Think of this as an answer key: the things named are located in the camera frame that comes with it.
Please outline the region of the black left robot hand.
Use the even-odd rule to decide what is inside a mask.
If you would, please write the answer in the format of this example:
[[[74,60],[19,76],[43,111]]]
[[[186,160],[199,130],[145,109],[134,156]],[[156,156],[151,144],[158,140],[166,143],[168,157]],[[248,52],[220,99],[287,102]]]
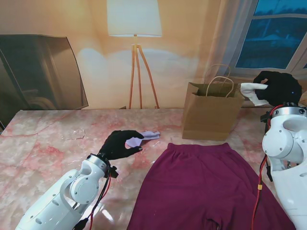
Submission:
[[[98,152],[98,156],[109,161],[127,158],[135,153],[142,151],[141,146],[127,149],[125,143],[131,138],[143,139],[144,136],[135,130],[116,130],[113,131]]]

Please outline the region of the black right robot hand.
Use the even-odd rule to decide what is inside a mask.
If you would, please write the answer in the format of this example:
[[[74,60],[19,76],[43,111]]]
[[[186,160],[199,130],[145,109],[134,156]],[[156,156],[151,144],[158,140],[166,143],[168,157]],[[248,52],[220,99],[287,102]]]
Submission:
[[[264,90],[256,89],[259,100],[266,100],[272,106],[283,103],[298,104],[302,95],[302,86],[291,74],[276,71],[262,71],[254,80],[254,83],[267,85]]]

